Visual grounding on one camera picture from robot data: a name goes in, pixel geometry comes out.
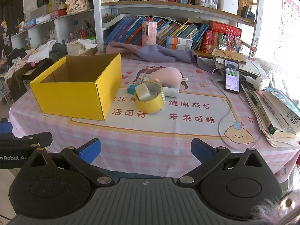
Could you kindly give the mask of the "tissue box with tissues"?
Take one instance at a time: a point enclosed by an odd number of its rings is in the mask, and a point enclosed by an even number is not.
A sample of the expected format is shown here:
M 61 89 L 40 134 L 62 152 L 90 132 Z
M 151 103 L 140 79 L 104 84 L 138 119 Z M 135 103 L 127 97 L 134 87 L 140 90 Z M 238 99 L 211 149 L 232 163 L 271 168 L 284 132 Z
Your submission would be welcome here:
M 94 55 L 97 51 L 95 40 L 77 39 L 67 44 L 67 52 L 70 56 Z

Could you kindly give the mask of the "black smartphone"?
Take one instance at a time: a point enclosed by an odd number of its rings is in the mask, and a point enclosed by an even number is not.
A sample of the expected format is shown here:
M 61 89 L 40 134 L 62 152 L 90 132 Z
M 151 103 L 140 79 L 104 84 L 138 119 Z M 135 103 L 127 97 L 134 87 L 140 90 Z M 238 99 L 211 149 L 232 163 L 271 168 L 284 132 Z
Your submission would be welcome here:
M 224 62 L 224 89 L 234 94 L 240 93 L 239 64 L 230 60 Z

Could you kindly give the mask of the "white spray bottle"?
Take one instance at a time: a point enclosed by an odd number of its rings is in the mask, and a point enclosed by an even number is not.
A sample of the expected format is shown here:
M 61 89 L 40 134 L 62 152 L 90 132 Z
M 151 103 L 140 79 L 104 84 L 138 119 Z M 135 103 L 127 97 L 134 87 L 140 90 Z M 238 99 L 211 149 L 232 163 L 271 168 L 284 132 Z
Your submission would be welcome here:
M 177 98 L 179 95 L 179 88 L 162 87 L 162 89 L 163 89 L 163 94 L 166 97 Z

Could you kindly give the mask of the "orange blue white box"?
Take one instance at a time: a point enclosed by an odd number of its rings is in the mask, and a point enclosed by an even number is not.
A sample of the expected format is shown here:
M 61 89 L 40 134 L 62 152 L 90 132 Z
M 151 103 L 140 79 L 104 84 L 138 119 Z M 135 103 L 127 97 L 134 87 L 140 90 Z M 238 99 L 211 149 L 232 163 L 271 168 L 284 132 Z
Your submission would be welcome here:
M 192 39 L 179 38 L 179 37 L 167 37 L 166 48 L 171 50 L 191 50 L 193 44 Z

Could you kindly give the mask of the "pink plush pig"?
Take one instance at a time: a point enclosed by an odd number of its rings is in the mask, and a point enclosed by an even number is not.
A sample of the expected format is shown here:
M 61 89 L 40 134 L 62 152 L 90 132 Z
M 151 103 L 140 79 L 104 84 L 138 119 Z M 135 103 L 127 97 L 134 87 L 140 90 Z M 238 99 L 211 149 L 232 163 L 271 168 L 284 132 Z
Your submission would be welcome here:
M 164 87 L 180 88 L 181 72 L 174 67 L 164 67 L 150 74 L 149 81 L 159 83 Z

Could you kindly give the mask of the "cream eraser block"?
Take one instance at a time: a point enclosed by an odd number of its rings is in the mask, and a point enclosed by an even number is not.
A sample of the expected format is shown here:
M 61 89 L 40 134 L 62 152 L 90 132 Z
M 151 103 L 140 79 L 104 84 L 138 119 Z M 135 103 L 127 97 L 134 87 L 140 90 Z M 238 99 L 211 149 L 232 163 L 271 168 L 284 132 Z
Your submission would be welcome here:
M 136 87 L 135 94 L 137 95 L 138 99 L 143 102 L 151 99 L 151 94 L 145 83 L 141 83 Z

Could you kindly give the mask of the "white pen holder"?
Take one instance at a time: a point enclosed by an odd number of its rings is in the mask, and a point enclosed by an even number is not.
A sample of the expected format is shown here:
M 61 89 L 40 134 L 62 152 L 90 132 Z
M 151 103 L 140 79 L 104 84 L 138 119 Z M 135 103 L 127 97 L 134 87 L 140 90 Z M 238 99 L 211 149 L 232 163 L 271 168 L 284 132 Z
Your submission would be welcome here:
M 238 0 L 218 0 L 217 9 L 237 15 L 238 12 Z

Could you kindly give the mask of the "yellow tape roll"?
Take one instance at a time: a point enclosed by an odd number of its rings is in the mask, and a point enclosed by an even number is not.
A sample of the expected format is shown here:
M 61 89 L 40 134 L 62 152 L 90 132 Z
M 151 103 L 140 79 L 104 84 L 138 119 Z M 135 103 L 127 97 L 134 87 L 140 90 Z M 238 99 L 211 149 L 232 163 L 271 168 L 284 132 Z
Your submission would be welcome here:
M 147 114 L 160 111 L 165 105 L 165 95 L 159 83 L 146 82 L 135 87 L 135 98 L 139 109 Z

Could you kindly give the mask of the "pile of clothes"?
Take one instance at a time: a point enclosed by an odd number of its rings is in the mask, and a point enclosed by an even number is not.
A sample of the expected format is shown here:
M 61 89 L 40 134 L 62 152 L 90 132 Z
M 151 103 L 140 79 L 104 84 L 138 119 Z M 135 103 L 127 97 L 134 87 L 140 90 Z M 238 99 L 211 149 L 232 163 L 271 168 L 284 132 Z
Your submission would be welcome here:
M 38 48 L 14 49 L 1 59 L 1 73 L 10 90 L 12 100 L 16 102 L 27 92 L 23 76 L 33 70 L 31 80 L 67 55 L 67 47 L 56 40 L 50 40 Z

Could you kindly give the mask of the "red dictionary book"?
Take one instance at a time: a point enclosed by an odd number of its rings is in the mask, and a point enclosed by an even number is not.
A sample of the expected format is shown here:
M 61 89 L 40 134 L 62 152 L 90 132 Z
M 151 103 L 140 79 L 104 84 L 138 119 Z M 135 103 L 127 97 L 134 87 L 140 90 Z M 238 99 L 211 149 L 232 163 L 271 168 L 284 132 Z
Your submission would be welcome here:
M 233 27 L 231 25 L 228 24 L 224 24 L 224 23 L 220 23 L 220 22 L 216 22 L 216 21 L 208 21 L 208 25 L 209 25 L 209 30 L 213 31 L 213 32 L 218 32 L 218 33 L 232 33 L 233 35 L 236 36 L 241 36 L 242 34 L 242 30 L 237 28 L 237 27 Z

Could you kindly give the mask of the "pink cartoon desk mat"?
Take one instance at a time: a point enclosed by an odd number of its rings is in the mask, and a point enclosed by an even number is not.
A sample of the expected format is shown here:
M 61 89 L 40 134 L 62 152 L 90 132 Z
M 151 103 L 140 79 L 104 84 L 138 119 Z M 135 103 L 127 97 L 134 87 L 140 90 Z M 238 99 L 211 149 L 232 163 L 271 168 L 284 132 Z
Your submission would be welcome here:
M 262 139 L 255 116 L 237 94 L 220 90 L 214 76 L 195 67 L 177 64 L 176 68 L 188 78 L 188 88 L 182 89 L 177 98 L 167 97 L 160 111 L 143 113 L 135 97 L 127 93 L 125 87 L 130 83 L 126 79 L 104 121 L 75 117 L 72 121 L 139 135 L 219 140 L 221 145 L 236 149 L 254 146 Z

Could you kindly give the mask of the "white staples box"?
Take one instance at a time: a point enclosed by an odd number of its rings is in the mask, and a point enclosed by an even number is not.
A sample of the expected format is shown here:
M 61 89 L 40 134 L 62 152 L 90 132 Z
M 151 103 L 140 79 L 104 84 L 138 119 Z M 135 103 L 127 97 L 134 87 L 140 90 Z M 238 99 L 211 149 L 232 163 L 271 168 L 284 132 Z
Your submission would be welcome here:
M 138 76 L 137 80 L 135 81 L 135 84 L 136 84 L 136 85 L 141 84 L 141 83 L 143 82 L 143 80 L 144 80 L 145 77 L 146 77 L 145 73 L 141 73 L 141 74 Z

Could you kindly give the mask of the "blue tissue pack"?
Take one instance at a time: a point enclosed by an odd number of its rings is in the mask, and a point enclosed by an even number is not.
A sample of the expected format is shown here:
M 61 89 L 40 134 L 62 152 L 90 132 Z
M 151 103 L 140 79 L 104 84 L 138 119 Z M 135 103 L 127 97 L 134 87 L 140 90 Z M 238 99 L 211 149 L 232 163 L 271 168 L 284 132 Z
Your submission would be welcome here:
M 135 94 L 135 89 L 136 89 L 137 85 L 130 85 L 128 88 L 127 88 L 127 93 L 128 94 L 131 94 L 131 95 L 134 95 Z

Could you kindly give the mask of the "white bookshelf frame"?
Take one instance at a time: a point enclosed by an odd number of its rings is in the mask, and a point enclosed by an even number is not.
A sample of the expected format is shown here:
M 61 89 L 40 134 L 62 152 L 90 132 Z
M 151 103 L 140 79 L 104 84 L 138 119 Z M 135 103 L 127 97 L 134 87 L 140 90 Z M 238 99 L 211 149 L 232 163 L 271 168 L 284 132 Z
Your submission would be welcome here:
M 167 37 L 192 39 L 191 50 L 211 57 L 214 49 L 241 52 L 254 57 L 261 30 L 262 9 L 252 12 L 259 0 L 238 0 L 237 15 L 217 9 L 218 0 L 119 0 L 94 2 L 94 25 L 98 50 L 110 42 L 142 46 L 142 22 L 157 23 L 157 45 L 166 47 Z M 241 29 L 241 36 L 209 30 L 208 21 Z

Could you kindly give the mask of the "purple pink cloth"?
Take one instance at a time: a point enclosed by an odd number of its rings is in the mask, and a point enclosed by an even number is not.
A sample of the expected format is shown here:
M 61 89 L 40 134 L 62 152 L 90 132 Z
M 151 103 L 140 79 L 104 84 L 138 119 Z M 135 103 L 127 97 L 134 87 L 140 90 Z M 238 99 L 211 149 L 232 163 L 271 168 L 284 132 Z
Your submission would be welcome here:
M 207 64 L 194 51 L 172 50 L 160 45 L 137 46 L 121 42 L 110 42 L 106 47 L 107 54 L 120 53 L 123 57 L 146 62 L 175 62 L 181 61 L 197 66 L 212 73 L 216 66 Z

